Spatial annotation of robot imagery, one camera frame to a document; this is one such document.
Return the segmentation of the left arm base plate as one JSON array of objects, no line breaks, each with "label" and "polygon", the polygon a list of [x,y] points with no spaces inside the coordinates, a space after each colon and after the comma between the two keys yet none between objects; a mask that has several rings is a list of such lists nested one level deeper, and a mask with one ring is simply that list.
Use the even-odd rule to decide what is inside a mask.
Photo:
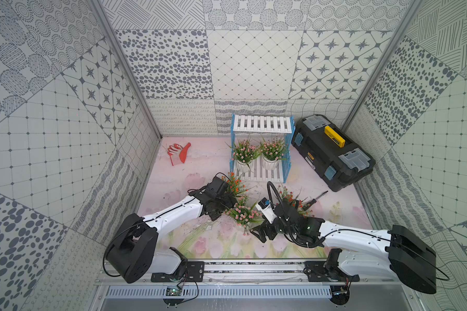
[{"label": "left arm base plate", "polygon": [[153,273],[151,282],[179,282],[183,279],[191,282],[202,282],[204,277],[204,261],[188,261],[181,263],[172,274]]}]

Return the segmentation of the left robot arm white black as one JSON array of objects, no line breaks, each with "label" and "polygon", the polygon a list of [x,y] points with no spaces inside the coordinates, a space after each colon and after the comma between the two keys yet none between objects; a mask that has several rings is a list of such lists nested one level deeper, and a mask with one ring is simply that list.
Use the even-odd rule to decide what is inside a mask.
[{"label": "left robot arm white black", "polygon": [[181,280],[187,274],[188,259],[176,248],[156,251],[158,241],[182,224],[201,216],[209,216],[215,221],[236,203],[228,180],[215,176],[210,183],[189,190],[184,199],[163,211],[146,216],[132,213],[123,220],[102,257],[102,264],[109,263],[117,273],[109,273],[105,266],[102,269],[107,276],[122,277],[128,284],[147,272]]}]

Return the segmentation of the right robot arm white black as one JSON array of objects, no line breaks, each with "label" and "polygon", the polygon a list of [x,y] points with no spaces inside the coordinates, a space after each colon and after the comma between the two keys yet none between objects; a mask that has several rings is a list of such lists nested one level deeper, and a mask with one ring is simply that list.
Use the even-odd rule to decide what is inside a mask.
[{"label": "right robot arm white black", "polygon": [[396,277],[424,294],[437,291],[435,250],[401,225],[390,230],[352,228],[302,216],[287,202],[274,205],[266,198],[255,210],[262,213],[264,221],[251,233],[261,242],[283,235],[302,248],[330,248],[324,271],[331,279],[382,275]]}]

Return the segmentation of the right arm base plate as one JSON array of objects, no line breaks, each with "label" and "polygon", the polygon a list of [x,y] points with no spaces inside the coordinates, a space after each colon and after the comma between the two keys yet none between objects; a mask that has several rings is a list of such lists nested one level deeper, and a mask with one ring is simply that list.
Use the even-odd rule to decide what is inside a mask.
[{"label": "right arm base plate", "polygon": [[348,275],[338,266],[327,267],[324,261],[306,261],[303,273],[309,282],[359,282],[358,275]]}]

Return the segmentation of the pink flower pot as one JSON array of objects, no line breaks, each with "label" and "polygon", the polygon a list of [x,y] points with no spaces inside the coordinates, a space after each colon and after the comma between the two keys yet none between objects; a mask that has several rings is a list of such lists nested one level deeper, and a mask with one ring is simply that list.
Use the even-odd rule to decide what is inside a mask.
[{"label": "pink flower pot", "polygon": [[226,214],[231,217],[238,226],[243,228],[244,235],[249,234],[252,228],[263,222],[261,213],[255,206],[250,206],[248,204],[248,198],[246,196],[237,197],[237,203],[235,203],[231,209],[228,209]]},{"label": "pink flower pot", "polygon": [[232,160],[236,164],[236,168],[240,173],[251,171],[252,163],[259,158],[261,151],[259,146],[252,142],[251,138],[233,143]]},{"label": "pink flower pot", "polygon": [[263,168],[268,171],[275,170],[278,164],[287,156],[287,144],[282,138],[263,139],[259,149],[262,155]]}]

